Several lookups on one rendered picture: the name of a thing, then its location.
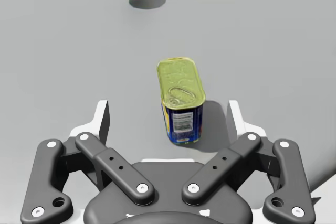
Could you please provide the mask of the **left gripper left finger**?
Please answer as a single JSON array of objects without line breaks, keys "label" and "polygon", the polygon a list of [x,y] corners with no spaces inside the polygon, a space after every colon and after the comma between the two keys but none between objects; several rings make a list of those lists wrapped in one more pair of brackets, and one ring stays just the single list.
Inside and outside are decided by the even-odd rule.
[{"label": "left gripper left finger", "polygon": [[62,142],[39,143],[26,190],[22,223],[62,223],[73,215],[73,204],[63,188],[69,174],[82,171],[102,191],[110,182],[136,205],[154,200],[153,185],[117,151],[106,147],[110,126],[109,105],[100,100],[91,122],[71,130]]}]

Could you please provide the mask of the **green and blue rectangular can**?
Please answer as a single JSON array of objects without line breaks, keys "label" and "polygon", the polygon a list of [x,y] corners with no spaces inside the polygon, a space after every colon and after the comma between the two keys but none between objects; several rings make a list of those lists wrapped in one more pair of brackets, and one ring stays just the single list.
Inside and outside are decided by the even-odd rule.
[{"label": "green and blue rectangular can", "polygon": [[164,59],[156,69],[169,140],[175,145],[197,142],[202,135],[206,96],[194,60],[186,57]]}]

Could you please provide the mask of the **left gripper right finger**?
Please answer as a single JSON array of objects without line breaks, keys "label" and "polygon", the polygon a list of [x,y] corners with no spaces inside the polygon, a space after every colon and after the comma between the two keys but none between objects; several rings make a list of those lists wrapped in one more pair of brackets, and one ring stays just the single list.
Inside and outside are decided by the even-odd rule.
[{"label": "left gripper right finger", "polygon": [[298,144],[287,139],[271,142],[264,129],[244,121],[236,100],[228,103],[226,123],[230,146],[183,185],[183,201],[200,205],[224,184],[238,190],[257,170],[267,175],[273,188],[262,207],[266,220],[314,223],[316,214]]}]

